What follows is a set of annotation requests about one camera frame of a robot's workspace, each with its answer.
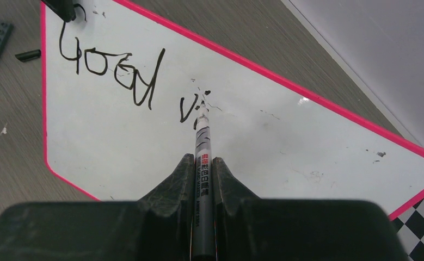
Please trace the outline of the pink framed whiteboard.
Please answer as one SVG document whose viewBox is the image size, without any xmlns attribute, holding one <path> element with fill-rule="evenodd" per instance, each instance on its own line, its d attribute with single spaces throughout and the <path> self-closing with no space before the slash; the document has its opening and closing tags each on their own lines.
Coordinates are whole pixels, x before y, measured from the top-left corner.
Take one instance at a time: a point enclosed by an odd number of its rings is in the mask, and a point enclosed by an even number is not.
<svg viewBox="0 0 424 261">
<path fill-rule="evenodd" d="M 137 200 L 195 150 L 266 198 L 353 198 L 391 218 L 424 198 L 424 148 L 128 1 L 41 5 L 45 161 L 100 200 Z"/>
</svg>

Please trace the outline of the black whiteboard marker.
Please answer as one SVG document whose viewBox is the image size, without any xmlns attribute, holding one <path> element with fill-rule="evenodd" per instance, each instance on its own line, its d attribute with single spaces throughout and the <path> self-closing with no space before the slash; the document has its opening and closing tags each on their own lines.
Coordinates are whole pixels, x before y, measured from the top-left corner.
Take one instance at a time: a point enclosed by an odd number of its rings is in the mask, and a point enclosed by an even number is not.
<svg viewBox="0 0 424 261">
<path fill-rule="evenodd" d="M 196 118 L 195 188 L 191 260 L 216 260 L 211 138 L 208 109 L 202 101 Z"/>
</svg>

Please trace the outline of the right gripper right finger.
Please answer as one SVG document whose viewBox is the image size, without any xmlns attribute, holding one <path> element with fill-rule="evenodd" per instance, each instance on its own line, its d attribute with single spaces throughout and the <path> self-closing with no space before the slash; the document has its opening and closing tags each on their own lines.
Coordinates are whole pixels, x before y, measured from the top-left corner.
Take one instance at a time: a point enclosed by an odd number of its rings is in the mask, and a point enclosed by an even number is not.
<svg viewBox="0 0 424 261">
<path fill-rule="evenodd" d="M 219 260 L 407 260 L 388 216 L 362 200 L 264 199 L 212 162 Z"/>
</svg>

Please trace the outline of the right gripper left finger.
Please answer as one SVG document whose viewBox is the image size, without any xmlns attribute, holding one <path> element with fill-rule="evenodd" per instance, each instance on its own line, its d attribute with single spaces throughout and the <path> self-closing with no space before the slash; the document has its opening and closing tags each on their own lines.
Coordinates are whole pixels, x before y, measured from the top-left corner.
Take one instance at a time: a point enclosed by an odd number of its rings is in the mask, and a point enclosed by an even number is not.
<svg viewBox="0 0 424 261">
<path fill-rule="evenodd" d="M 0 260 L 189 260 L 194 157 L 136 201 L 25 202 L 0 215 Z"/>
</svg>

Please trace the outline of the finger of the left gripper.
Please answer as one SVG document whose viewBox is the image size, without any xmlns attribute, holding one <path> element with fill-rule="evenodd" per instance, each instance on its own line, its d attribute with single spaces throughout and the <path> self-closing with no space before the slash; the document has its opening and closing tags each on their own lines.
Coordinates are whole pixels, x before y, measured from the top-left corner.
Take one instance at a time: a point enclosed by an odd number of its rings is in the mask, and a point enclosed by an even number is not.
<svg viewBox="0 0 424 261">
<path fill-rule="evenodd" d="M 41 0 L 64 22 L 70 22 L 76 19 L 76 12 L 73 0 Z"/>
</svg>

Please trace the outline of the black marker cap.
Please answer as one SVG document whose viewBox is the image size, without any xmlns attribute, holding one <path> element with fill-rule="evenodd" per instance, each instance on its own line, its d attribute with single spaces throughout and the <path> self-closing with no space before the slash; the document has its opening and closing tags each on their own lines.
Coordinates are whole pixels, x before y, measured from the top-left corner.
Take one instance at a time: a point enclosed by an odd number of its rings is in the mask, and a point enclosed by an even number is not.
<svg viewBox="0 0 424 261">
<path fill-rule="evenodd" d="M 27 51 L 23 53 L 18 53 L 15 55 L 15 58 L 19 60 L 22 63 L 25 63 L 27 61 L 35 60 L 41 58 L 41 50 L 35 49 L 32 51 Z"/>
</svg>

